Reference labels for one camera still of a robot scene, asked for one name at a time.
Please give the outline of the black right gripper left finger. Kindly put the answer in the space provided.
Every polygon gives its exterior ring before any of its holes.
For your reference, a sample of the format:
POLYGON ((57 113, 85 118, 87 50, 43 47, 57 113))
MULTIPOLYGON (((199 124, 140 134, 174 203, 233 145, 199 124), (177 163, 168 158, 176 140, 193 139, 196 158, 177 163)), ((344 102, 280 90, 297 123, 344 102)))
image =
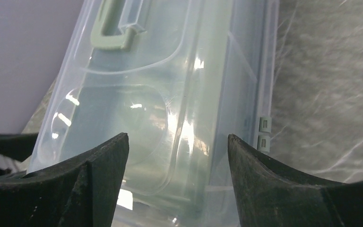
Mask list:
POLYGON ((50 167, 0 176, 0 227, 109 227, 129 155, 122 132, 50 167))

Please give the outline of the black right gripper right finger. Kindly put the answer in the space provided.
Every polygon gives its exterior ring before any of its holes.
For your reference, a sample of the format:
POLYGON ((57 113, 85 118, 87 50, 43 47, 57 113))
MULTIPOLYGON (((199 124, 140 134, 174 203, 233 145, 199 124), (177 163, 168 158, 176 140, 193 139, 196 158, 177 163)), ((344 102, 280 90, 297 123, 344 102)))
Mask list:
POLYGON ((228 136, 242 227, 363 227, 363 181, 341 183, 287 166, 228 136))

